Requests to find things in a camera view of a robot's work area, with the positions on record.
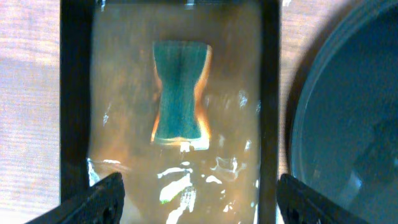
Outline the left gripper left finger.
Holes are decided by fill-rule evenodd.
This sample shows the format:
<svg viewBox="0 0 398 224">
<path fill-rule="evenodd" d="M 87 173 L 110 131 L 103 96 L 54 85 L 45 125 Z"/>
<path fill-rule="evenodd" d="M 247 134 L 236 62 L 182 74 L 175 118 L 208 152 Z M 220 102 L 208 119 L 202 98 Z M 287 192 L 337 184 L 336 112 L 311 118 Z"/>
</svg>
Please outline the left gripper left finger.
<svg viewBox="0 0 398 224">
<path fill-rule="evenodd" d="M 122 174 L 115 172 L 27 224 L 119 224 L 124 197 Z"/>
</svg>

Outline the orange green sponge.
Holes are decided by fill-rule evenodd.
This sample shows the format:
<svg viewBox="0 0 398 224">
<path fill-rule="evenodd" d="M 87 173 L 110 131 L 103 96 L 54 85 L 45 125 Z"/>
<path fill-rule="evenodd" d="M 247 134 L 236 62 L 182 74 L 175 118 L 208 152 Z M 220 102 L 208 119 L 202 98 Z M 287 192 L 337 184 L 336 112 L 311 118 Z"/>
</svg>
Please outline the orange green sponge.
<svg viewBox="0 0 398 224">
<path fill-rule="evenodd" d="M 201 100 L 211 67 L 211 46 L 164 40 L 154 42 L 152 49 L 160 99 L 151 142 L 177 146 L 182 152 L 191 147 L 209 149 L 211 133 Z"/>
</svg>

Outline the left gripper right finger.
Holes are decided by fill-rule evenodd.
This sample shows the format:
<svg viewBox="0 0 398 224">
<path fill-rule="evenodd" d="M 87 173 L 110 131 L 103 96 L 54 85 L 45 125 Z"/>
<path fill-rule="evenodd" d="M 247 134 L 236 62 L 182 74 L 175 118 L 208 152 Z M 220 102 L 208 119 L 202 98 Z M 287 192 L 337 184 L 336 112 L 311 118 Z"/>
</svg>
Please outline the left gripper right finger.
<svg viewBox="0 0 398 224">
<path fill-rule="evenodd" d="M 276 197 L 286 224 L 368 224 L 289 174 L 278 180 Z"/>
</svg>

